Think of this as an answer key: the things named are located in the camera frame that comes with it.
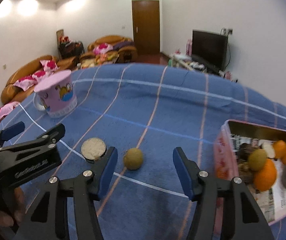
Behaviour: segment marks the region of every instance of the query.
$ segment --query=floral pillow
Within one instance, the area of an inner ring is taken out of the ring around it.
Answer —
[[[99,54],[105,54],[108,51],[113,50],[113,46],[111,44],[107,44],[107,43],[102,43],[100,45],[98,45],[94,50],[94,54],[95,55],[99,55]]]
[[[25,91],[27,91],[29,88],[31,88],[32,86],[36,85],[37,81],[35,78],[32,78],[31,75],[27,76],[27,77],[22,77],[19,80],[17,80],[13,86],[15,87],[19,87],[21,89]]]
[[[53,60],[40,60],[40,62],[45,72],[47,71],[54,72],[58,70],[58,66],[56,65],[56,62]]]
[[[46,72],[44,70],[38,70],[32,75],[32,78],[34,78],[37,81],[37,83],[39,83],[44,78],[47,78],[47,77],[51,76],[52,74],[53,74],[53,72],[51,72],[51,71]]]
[[[0,120],[4,117],[10,114],[14,110],[15,107],[19,105],[19,102],[12,102],[4,105],[0,108]]]

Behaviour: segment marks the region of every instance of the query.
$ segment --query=blue gripper pad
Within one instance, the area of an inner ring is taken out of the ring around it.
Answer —
[[[16,135],[19,135],[24,130],[25,130],[25,124],[23,122],[18,122],[16,124],[13,124],[12,126],[2,131],[2,141],[7,142]]]
[[[113,176],[116,164],[117,164],[117,160],[118,160],[118,153],[117,153],[117,149],[114,148],[111,153],[110,159],[107,161],[107,164],[99,180],[99,191],[98,191],[99,199],[102,199],[107,194],[108,187],[110,185],[110,182],[111,182],[111,179],[112,179],[112,176]]]
[[[181,148],[175,148],[173,151],[173,163],[179,176],[184,194],[188,197],[189,200],[192,200],[194,198],[192,178],[187,171],[187,168],[182,159],[182,157],[186,158],[186,156],[184,153],[184,156],[182,156],[182,154],[179,153],[179,149]]]

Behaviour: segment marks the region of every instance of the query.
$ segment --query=white wall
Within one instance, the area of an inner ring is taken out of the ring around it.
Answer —
[[[286,0],[163,0],[163,50],[185,52],[193,29],[229,37],[227,70],[240,82],[286,105]]]
[[[162,48],[162,0],[160,35]],[[132,0],[71,0],[57,7],[57,28],[86,48],[96,39],[118,34],[133,38]]]
[[[0,95],[21,66],[42,55],[58,54],[55,5],[38,3],[35,14],[22,16],[17,12],[21,0],[10,1],[9,14],[0,18]]]

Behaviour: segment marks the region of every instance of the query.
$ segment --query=leather sofa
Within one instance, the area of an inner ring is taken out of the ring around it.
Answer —
[[[88,52],[86,52],[80,56],[80,62],[82,62],[83,60],[88,59],[88,58],[95,58],[95,54],[93,53],[93,49],[102,43],[108,43],[108,44],[111,44],[114,46],[114,45],[116,45],[120,42],[124,42],[124,41],[133,41],[133,40],[131,38],[127,38],[127,37],[123,37],[123,36],[119,36],[119,35],[109,35],[109,36],[99,38],[95,42],[89,44],[89,46],[87,47]],[[114,52],[115,52],[115,50],[112,50],[112,51],[109,51],[107,54],[114,53]],[[117,52],[120,55],[119,56],[119,63],[124,63],[124,55],[131,56],[131,62],[135,62],[137,57],[138,57],[138,51],[137,51],[135,46],[125,46],[125,47],[121,48],[120,50],[118,50]]]
[[[21,88],[13,86],[13,84],[22,77],[32,75],[36,71],[42,70],[43,67],[40,63],[40,60],[53,60],[59,67],[57,71],[62,71],[65,69],[73,69],[75,67],[77,58],[71,57],[59,61],[55,56],[46,55],[39,57],[21,67],[9,78],[6,83],[6,87],[1,94],[1,101],[4,105],[12,101],[22,102],[25,98],[33,93],[34,86],[24,92]]]

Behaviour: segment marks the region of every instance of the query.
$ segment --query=blue bedsheet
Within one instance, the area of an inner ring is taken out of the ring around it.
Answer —
[[[66,135],[57,146],[63,164],[56,176],[71,178],[90,168],[80,157],[88,138],[118,149],[110,192],[95,203],[105,240],[186,238],[195,203],[183,194],[172,162],[175,147],[213,173],[213,142],[227,119],[286,129],[285,106],[216,76],[150,64],[105,65],[72,75],[79,104],[62,121]],[[18,121],[26,125],[8,143],[33,140],[61,121],[37,111],[32,97],[1,122],[0,129]],[[123,155],[132,147],[143,151],[144,164],[126,171]],[[22,186],[28,206],[54,172]],[[68,209],[70,238],[76,240],[70,200]],[[272,231],[276,239],[286,239],[286,218]]]

